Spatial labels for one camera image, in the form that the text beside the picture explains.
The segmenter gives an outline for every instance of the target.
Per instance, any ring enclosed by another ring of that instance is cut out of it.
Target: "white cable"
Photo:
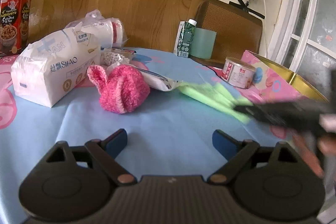
[[[268,47],[267,47],[267,41],[266,41],[266,1],[264,1],[264,10],[265,10],[265,19],[264,19],[264,27],[263,27],[263,31],[264,31],[264,40],[265,40],[265,47],[266,47],[266,58],[268,58]]]

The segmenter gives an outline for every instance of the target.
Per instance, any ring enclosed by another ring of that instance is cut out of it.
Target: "rivet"
[[[227,181],[227,177],[222,174],[214,174],[210,177],[213,183],[224,183]]]
[[[134,181],[134,179],[134,176],[131,174],[123,174],[117,178],[118,182],[120,183],[131,183]]]

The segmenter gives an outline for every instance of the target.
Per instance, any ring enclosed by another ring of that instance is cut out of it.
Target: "knitted ear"
[[[107,80],[105,69],[102,66],[91,65],[87,69],[87,76],[97,87],[99,94],[101,94],[103,88],[106,86]]]

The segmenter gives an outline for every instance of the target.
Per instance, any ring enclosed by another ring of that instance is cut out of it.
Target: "teal cup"
[[[214,31],[196,28],[190,54],[194,57],[210,59],[216,34]]]

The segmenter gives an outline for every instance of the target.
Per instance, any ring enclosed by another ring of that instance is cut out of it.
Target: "hand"
[[[336,115],[321,115],[320,125],[327,132],[335,132]],[[314,171],[317,176],[322,178],[324,176],[324,172],[320,166],[320,162],[315,154],[308,149],[304,138],[301,135],[294,134],[293,141],[305,163]],[[322,137],[319,139],[318,146],[320,151],[326,156],[336,156],[336,138]]]

